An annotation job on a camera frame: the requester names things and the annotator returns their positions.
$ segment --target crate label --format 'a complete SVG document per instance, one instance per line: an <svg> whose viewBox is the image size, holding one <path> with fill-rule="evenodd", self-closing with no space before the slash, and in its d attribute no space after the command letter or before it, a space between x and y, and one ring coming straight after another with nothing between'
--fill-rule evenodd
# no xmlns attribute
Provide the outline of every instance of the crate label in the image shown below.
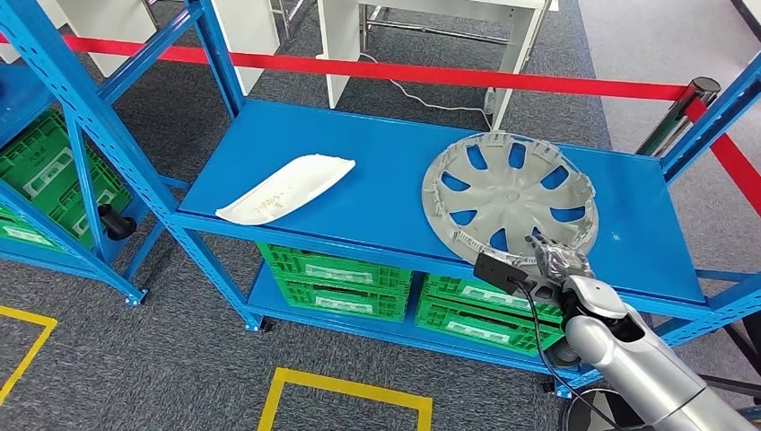
<svg viewBox="0 0 761 431"><path fill-rule="evenodd" d="M46 240L45 237L38 233L21 231L11 226L3 226L3 229L5 230L5 233L7 233L9 236L12 236L13 238L36 242L37 244L53 245L52 242Z"/></svg>
<svg viewBox="0 0 761 431"><path fill-rule="evenodd" d="M34 178L24 184L23 189L29 195L29 199L34 199L41 193L73 160L71 148L61 150Z"/></svg>
<svg viewBox="0 0 761 431"><path fill-rule="evenodd" d="M368 303L349 303L347 301L338 301L337 299L330 299L330 298L323 298L322 296L315 296L314 304L320 307L343 310L345 312L372 313L372 305Z"/></svg>
<svg viewBox="0 0 761 431"><path fill-rule="evenodd" d="M98 203L98 205L103 204L110 204L112 200L114 200L114 197L116 195L111 192L110 190L103 190L100 196L98 196L95 201ZM79 220L74 223L72 226L72 230L76 232L79 236L84 235L85 232L87 232L87 228L89 228L90 225L87 223L87 213L83 214L81 217L79 217Z"/></svg>
<svg viewBox="0 0 761 431"><path fill-rule="evenodd" d="M310 277L329 278L331 280L351 281L353 283L372 283L372 274L369 272L345 271L343 269L318 267L310 265L304 268L304 275Z"/></svg>
<svg viewBox="0 0 761 431"><path fill-rule="evenodd" d="M500 343L500 344L510 343L509 335L500 334L499 332L494 332L492 330L482 330L480 328L476 328L475 326L466 325L456 321L450 321L447 324L447 330L451 330L453 332L459 332L460 334L469 335L470 337L486 339L488 341L493 341L495 343Z"/></svg>
<svg viewBox="0 0 761 431"><path fill-rule="evenodd" d="M480 287L465 286L465 288L462 289L462 294L465 296L470 296L471 298L483 299L484 301L488 301L490 303L500 303L502 305L510 305L513 307L520 307L525 309L531 308L528 300L517 298L508 294L491 292Z"/></svg>

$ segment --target green plastic crate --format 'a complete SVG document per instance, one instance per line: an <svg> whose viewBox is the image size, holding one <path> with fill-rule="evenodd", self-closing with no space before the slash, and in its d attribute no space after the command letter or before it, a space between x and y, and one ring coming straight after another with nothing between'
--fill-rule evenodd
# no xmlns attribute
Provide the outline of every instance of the green plastic crate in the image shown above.
<svg viewBox="0 0 761 431"><path fill-rule="evenodd" d="M294 307L352 316L371 317L384 321L404 320L408 295L385 295L375 292L302 283L276 278L285 301Z"/></svg>
<svg viewBox="0 0 761 431"><path fill-rule="evenodd" d="M523 355L538 355L533 321L503 312L421 295L415 325ZM544 323L539 325L539 333L542 350L564 335L558 325Z"/></svg>
<svg viewBox="0 0 761 431"><path fill-rule="evenodd" d="M123 210L131 199L129 191L106 162L92 149L85 148L96 201ZM93 246L68 135L59 112L49 110L42 114L0 153L0 179L82 246L88 249ZM0 236L57 249L6 208L0 207L0 215L4 216Z"/></svg>
<svg viewBox="0 0 761 431"><path fill-rule="evenodd" d="M412 270L336 258L311 251L257 243L275 277L308 277L311 283L326 280L332 286L377 286L394 295L409 290Z"/></svg>
<svg viewBox="0 0 761 431"><path fill-rule="evenodd" d="M40 211L58 204L61 193L76 182L76 169L61 114L49 110L0 153L0 179Z"/></svg>
<svg viewBox="0 0 761 431"><path fill-rule="evenodd" d="M34 245L53 250L59 248L48 241L45 236L29 226L13 213L0 207L0 238L8 238L20 242L30 242Z"/></svg>
<svg viewBox="0 0 761 431"><path fill-rule="evenodd" d="M423 294L531 317L528 300L508 295L488 283L429 274L423 283ZM560 323L563 320L563 314L554 305L536 302L534 305L541 321Z"/></svg>

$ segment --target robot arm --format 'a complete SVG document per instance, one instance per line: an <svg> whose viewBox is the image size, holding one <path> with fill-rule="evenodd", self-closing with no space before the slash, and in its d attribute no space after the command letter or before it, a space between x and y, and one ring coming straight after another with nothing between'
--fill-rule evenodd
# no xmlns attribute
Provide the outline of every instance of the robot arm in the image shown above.
<svg viewBox="0 0 761 431"><path fill-rule="evenodd" d="M659 431L756 430L709 389L613 287L594 278L585 256L541 237L527 240L543 277L483 253L476 276L511 295L537 292L537 286L553 290L545 298L530 294L530 299L560 305L567 346L599 370L647 425Z"/></svg>

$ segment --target yellow floor marking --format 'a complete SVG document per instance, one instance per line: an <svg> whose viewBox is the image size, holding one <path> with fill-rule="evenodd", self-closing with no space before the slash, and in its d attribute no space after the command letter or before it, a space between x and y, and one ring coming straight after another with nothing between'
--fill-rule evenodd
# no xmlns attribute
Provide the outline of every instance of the yellow floor marking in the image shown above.
<svg viewBox="0 0 761 431"><path fill-rule="evenodd" d="M411 393L393 391L391 389L370 386L369 384L349 382L334 377L326 377L302 371L289 370L287 368L277 367L275 375L269 386L267 401L262 409L262 416L259 420L257 431L269 431L275 422L275 413L277 404L280 402L280 396L283 394L283 386L286 383L298 384L310 388L321 389L323 391L332 391L351 395L353 397L365 398L386 402L395 406L406 407L417 410L417 431L431 431L431 418L433 415L433 399L430 397L421 397Z"/></svg>
<svg viewBox="0 0 761 431"><path fill-rule="evenodd" d="M20 321L28 321L29 323L36 323L43 327L39 337L34 340L34 344L32 344L29 348L29 351L26 352L26 355L22 359L19 366L16 367L11 376L8 377L8 380L6 380L3 384L3 388L0 389L0 406L2 406L3 401L5 401L5 396L8 395L8 392L11 391L19 378L21 378L23 372L26 371L27 367L31 363L31 360L34 359L35 355L37 355L39 348L42 347L42 345L45 343L45 340L48 339L50 332L53 331L53 328L56 327L58 322L52 317L40 316L39 314L16 310L15 308L5 307L2 305L0 305L0 316L7 316L13 319L18 319Z"/></svg>

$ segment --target red rope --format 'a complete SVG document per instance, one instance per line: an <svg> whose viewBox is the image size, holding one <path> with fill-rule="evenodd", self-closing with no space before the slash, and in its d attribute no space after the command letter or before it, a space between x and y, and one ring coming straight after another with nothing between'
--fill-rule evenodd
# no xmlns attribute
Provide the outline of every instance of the red rope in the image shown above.
<svg viewBox="0 0 761 431"><path fill-rule="evenodd" d="M696 122L705 114L706 107L700 99L695 99L687 106L687 117ZM727 134L722 134L711 145L713 155L719 159L719 163L730 175L730 178L738 186L739 191L748 200L748 203L761 216L761 175L758 174L753 164L743 155Z"/></svg>
<svg viewBox="0 0 761 431"><path fill-rule="evenodd" d="M133 56L143 43L63 36L73 51ZM530 92L560 92L589 96L612 96L634 99L674 101L685 90L683 85L631 83L589 78L506 74L448 67L409 66L344 60L323 60L308 57L269 56L263 54L230 54L236 66L256 67L285 72L318 75L345 75L358 78L394 79L426 84L464 85L473 87L512 88ZM181 63L204 64L206 53L201 48L169 47L159 59Z"/></svg>

